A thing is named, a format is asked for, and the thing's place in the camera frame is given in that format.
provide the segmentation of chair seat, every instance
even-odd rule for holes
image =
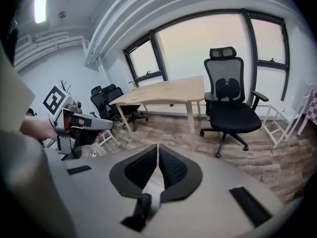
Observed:
[[[286,105],[283,101],[270,103],[270,106],[289,123],[299,116],[295,110]]]
[[[245,103],[210,103],[210,124],[226,133],[248,133],[261,128],[261,120]]]

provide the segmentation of headrest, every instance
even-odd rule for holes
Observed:
[[[233,47],[210,49],[209,56],[214,60],[228,59],[235,58],[237,56],[237,52]]]
[[[103,90],[104,90],[104,93],[109,93],[109,92],[112,92],[115,88],[116,88],[115,84],[111,84],[105,87]]]
[[[95,95],[99,94],[99,92],[102,92],[102,91],[103,90],[102,90],[101,86],[96,86],[95,88],[93,88],[91,90],[91,95],[95,96]]]

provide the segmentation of black office chair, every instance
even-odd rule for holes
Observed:
[[[123,95],[123,92],[120,87],[115,87],[115,85],[110,85],[107,90],[104,90],[104,93],[107,95],[108,103],[114,101],[115,99],[119,98]],[[111,109],[116,110],[118,113],[118,110],[116,109],[115,105],[110,105]],[[145,119],[146,121],[149,120],[148,117],[143,116],[143,112],[137,112],[140,105],[132,105],[132,106],[121,106],[121,110],[125,116],[129,116],[128,123],[133,122],[133,131],[136,131],[136,119]]]
[[[97,86],[91,90],[90,100],[97,108],[100,118],[112,121],[119,120],[121,122],[117,110],[109,106],[107,93],[105,93],[101,86]],[[90,112],[90,114],[97,117],[95,112]]]
[[[243,103],[245,100],[243,83],[243,60],[236,57],[233,47],[210,49],[210,59],[204,65],[211,83],[211,92],[205,93],[206,114],[210,116],[212,128],[202,128],[204,131],[223,132],[222,141],[216,153],[220,158],[220,150],[227,134],[244,145],[243,150],[248,151],[248,144],[237,133],[248,133],[261,127],[260,118],[255,113],[259,100],[264,102],[268,98],[253,91],[256,99],[252,108]]]

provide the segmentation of tree branch decoration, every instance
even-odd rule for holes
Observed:
[[[67,90],[66,90],[65,85],[66,85],[67,82],[64,83],[64,81],[61,80],[60,83],[61,83],[60,87],[61,87],[66,93],[68,93],[68,94],[70,95],[70,93],[68,92],[68,89],[71,87],[71,85],[69,85],[69,87],[68,87]]]

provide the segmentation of smoke detector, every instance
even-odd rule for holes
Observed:
[[[61,11],[59,14],[58,14],[58,17],[59,18],[65,18],[67,15],[67,12],[66,11]]]

